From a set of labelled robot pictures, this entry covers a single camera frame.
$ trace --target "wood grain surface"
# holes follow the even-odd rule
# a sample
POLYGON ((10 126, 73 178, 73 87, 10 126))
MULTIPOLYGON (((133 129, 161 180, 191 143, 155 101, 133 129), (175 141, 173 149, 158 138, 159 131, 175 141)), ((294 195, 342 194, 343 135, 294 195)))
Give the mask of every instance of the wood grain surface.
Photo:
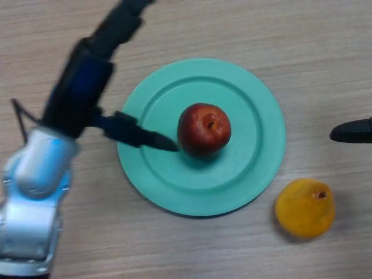
MULTIPOLYGON (((66 55, 115 0, 0 0, 0 165, 22 144, 11 97, 40 114, 66 55)), ((63 203, 53 279, 372 278, 372 145, 337 144, 331 129, 372 115, 371 0, 159 0, 116 56, 102 99, 120 109, 157 68, 197 56, 237 63, 277 97, 287 125, 284 163, 270 187, 227 216, 168 214, 126 179, 114 142, 86 131, 63 203), (337 200, 332 230, 285 237, 273 202, 314 177, 337 200)))

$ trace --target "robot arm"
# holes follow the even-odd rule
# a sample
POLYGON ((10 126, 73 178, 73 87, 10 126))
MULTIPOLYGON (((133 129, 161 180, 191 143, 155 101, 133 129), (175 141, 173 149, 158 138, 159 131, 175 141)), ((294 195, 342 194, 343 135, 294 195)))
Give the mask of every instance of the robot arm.
POLYGON ((37 127, 8 160, 0 207, 0 278, 48 278, 62 230, 60 203, 79 151, 76 139, 86 127, 99 127, 105 136, 134 147, 178 150, 172 140, 137 126, 136 119, 121 112, 103 117, 97 107, 114 71, 110 59, 134 35, 151 2, 121 1, 92 36, 76 45, 37 127))

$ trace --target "teal plate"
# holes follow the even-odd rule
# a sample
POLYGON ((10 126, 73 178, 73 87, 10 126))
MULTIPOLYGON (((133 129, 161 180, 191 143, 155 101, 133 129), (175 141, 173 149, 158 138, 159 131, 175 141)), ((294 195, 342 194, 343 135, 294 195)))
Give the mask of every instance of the teal plate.
POLYGON ((188 59, 167 65, 141 82, 123 112, 147 130, 175 141, 182 111, 194 103, 222 108, 231 122, 228 145, 209 161, 118 143, 129 180, 153 203, 188 216, 214 216, 246 205, 272 181, 285 149, 281 109, 253 74, 232 63, 188 59))

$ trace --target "red apple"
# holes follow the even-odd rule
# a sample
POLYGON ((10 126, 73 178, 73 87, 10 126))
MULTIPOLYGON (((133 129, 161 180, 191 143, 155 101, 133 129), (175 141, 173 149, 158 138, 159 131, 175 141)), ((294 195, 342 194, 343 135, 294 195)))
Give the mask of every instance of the red apple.
POLYGON ((218 106, 196 103, 182 112, 177 136, 187 153, 205 157, 227 145, 231 138, 231 124, 218 106))

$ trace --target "black object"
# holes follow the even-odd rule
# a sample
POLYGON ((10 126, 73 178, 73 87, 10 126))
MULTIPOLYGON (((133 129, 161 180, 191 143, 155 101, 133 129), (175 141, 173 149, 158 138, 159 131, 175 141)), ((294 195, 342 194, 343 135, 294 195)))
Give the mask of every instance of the black object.
POLYGON ((372 118, 356 120, 335 127, 330 138, 333 141, 350 144, 372 143, 372 118))
POLYGON ((134 147, 147 145, 167 151, 178 151, 176 143, 170 138, 142 129, 137 125, 136 118, 122 112, 115 112, 112 116, 105 117, 102 116, 102 110, 97 108, 90 125, 103 129, 106 137, 134 147))
POLYGON ((19 129, 21 130, 22 137, 23 137, 23 142, 24 142, 24 144, 26 144, 27 143, 27 133, 26 133, 26 129, 24 128, 24 124, 23 124, 23 120, 22 120, 22 114, 26 115, 27 118, 30 119, 34 123, 38 123, 38 120, 36 119, 35 116, 33 116, 30 112, 28 112, 16 98, 12 98, 11 102, 12 102, 12 105, 13 105, 14 112, 17 116, 19 129))
POLYGON ((133 37, 142 23, 141 12, 152 2, 120 1, 92 36, 75 46, 46 105, 42 125, 73 138, 83 133, 113 73, 111 57, 133 37))
POLYGON ((27 277, 0 275, 0 279, 49 279, 49 276, 50 276, 50 274, 44 274, 44 275, 40 275, 40 276, 27 276, 27 277))

